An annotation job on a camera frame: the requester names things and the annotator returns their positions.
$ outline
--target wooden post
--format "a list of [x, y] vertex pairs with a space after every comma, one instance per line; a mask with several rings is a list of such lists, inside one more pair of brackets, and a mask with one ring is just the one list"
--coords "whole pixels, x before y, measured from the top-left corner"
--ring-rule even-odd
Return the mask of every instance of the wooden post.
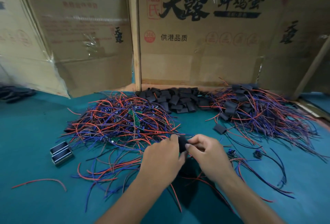
[[329, 51], [329, 49], [330, 49], [330, 36], [327, 38], [327, 40], [321, 47], [320, 51], [318, 52], [315, 59], [313, 60], [311, 66], [307, 70], [305, 76], [303, 77], [303, 79], [299, 83], [297, 89], [295, 90], [293, 96], [291, 97], [291, 99], [293, 101], [297, 100], [298, 97], [300, 96], [300, 94], [303, 92], [305, 86], [307, 85], [307, 83], [309, 82], [309, 80], [311, 79], [313, 74], [315, 73], [316, 69], [319, 67], [320, 63], [322, 62], [325, 54]]
[[139, 29], [139, 0], [128, 0], [129, 17], [133, 41], [134, 76], [136, 91], [141, 91], [141, 53], [140, 53], [140, 29]]

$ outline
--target left hand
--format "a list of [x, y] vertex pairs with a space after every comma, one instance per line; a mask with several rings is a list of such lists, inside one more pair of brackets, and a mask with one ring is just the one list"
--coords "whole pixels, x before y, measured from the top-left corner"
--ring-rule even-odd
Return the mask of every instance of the left hand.
[[179, 157], [178, 136], [173, 134], [170, 139], [164, 139], [146, 148], [137, 179], [164, 190], [177, 176], [186, 156], [185, 151]]

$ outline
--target hand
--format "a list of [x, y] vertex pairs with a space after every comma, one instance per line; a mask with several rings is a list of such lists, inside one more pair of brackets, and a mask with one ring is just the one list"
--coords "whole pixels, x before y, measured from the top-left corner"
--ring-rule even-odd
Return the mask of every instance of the hand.
[[197, 134], [188, 140], [186, 150], [199, 163], [201, 170], [212, 181], [219, 182], [221, 178], [231, 174], [234, 170], [217, 139]]
[[187, 152], [179, 157], [179, 140], [176, 134], [148, 146], [144, 151], [137, 178], [151, 183], [151, 186], [167, 188], [183, 166]]

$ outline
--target forearm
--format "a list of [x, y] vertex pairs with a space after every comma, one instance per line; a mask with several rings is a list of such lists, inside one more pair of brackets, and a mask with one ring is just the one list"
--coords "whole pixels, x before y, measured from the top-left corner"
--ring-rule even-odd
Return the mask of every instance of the forearm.
[[234, 171], [230, 171], [227, 176], [219, 176], [216, 183], [234, 205], [245, 224], [283, 223], [282, 219]]
[[157, 185], [151, 185], [148, 179], [139, 175], [119, 200], [96, 222], [102, 223], [140, 223], [163, 192]]

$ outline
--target cardboard box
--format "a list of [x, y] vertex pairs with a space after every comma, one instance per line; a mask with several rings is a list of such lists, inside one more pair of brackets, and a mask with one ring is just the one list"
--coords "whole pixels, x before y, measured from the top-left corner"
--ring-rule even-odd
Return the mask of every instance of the cardboard box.
[[0, 4], [0, 65], [6, 74], [0, 77], [67, 97], [131, 84], [127, 0]]
[[314, 57], [305, 50], [317, 41], [320, 31], [311, 28], [321, 28], [319, 11], [328, 4], [329, 0], [139, 0], [142, 83], [219, 87], [225, 85], [223, 80], [258, 80], [264, 88], [291, 93]]

